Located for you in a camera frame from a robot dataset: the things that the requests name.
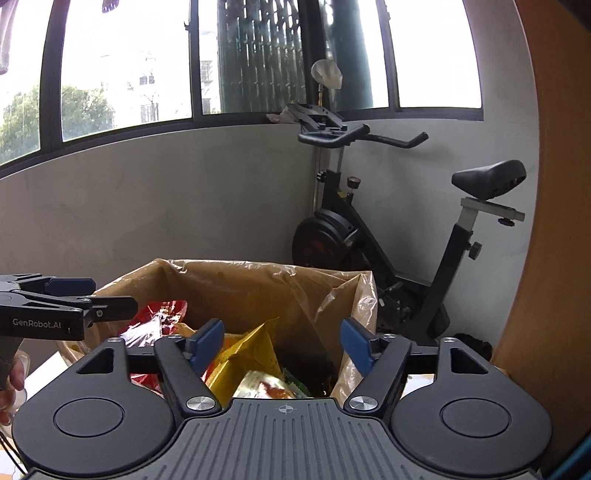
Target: bike seat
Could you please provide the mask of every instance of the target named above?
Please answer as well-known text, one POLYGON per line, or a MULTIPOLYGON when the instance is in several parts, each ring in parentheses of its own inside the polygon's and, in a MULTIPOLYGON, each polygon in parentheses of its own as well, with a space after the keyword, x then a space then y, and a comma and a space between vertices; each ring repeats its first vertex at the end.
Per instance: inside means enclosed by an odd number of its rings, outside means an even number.
POLYGON ((505 160, 486 167, 470 168, 452 175, 452 185, 478 200, 491 200, 513 190, 527 173, 519 160, 505 160))

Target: glass pane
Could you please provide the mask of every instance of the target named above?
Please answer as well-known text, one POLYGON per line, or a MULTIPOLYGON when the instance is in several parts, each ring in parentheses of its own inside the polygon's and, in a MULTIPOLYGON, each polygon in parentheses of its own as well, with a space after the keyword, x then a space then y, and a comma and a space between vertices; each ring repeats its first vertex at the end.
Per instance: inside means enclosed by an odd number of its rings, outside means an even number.
POLYGON ((326 56, 343 73, 341 90, 330 92, 333 110, 388 106, 384 47, 374 0, 319 0, 326 56))
POLYGON ((72 0, 61 73, 64 140, 191 117, 189 0, 72 0))
POLYGON ((0 41, 0 163, 39 150, 39 79, 52 0, 21 1, 14 10, 12 31, 0 41))
POLYGON ((480 108, 480 82, 462 0, 386 0, 402 107, 480 108))
POLYGON ((200 0, 199 56, 204 114, 306 101, 297 0, 200 0))

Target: bike handlebar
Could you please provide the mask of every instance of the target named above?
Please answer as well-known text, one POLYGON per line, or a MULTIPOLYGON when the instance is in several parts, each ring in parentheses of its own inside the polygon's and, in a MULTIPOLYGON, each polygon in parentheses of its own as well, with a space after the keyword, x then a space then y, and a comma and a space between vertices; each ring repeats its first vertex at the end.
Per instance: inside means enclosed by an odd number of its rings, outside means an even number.
POLYGON ((322 148, 340 148, 351 144, 355 140, 359 140, 362 137, 368 135, 370 132, 369 127, 365 124, 354 128, 353 130, 346 131, 343 134, 335 135, 334 132, 330 131, 318 131, 318 132, 305 132, 297 136, 298 140, 307 145, 313 145, 315 147, 322 148))
POLYGON ((426 132, 418 134, 412 140, 405 142, 395 138, 383 137, 382 135, 373 135, 369 133, 369 127, 365 124, 354 128, 353 130, 335 132, 334 130, 319 130, 316 132, 304 132, 298 135, 298 140, 307 145, 322 148, 340 148, 351 145, 355 140, 365 140, 368 142, 383 143, 398 148, 414 148, 429 138, 426 132))
POLYGON ((381 135, 373 135, 373 134, 364 135, 363 138, 360 138, 360 140, 367 140, 369 142, 384 143, 386 145, 392 145, 393 147, 398 147, 398 148, 414 148, 417 145, 420 145, 421 143, 423 143, 425 140, 428 140, 428 138, 429 138, 429 135, 427 135, 426 132, 423 132, 422 134, 418 134, 416 137, 414 137, 412 140, 409 140, 408 142, 405 142, 403 140, 396 140, 395 138, 382 137, 381 135))

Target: trash bin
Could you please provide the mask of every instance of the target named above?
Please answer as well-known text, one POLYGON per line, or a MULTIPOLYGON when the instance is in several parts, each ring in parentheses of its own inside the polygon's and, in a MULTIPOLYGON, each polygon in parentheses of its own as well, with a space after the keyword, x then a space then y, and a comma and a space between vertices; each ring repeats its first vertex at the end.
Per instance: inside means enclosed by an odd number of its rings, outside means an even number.
MULTIPOLYGON (((154 260, 96 292, 130 295, 142 309, 153 301, 187 300, 184 323, 197 329, 220 318, 228 333, 245 333, 276 319, 277 359, 310 391, 335 379, 331 396, 342 405, 361 376, 340 345, 340 324, 352 316, 375 331, 377 297, 370 272, 336 272, 272 263, 154 260)), ((126 322, 98 323, 83 342, 58 342, 73 363, 126 322)))

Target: gripper handle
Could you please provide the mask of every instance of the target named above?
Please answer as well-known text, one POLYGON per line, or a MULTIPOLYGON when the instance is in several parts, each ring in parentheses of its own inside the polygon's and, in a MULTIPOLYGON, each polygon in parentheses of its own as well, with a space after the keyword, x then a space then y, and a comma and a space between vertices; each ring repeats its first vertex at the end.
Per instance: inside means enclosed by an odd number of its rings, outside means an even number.
POLYGON ((6 390, 12 361, 21 346, 22 338, 0 336, 0 390, 6 390))

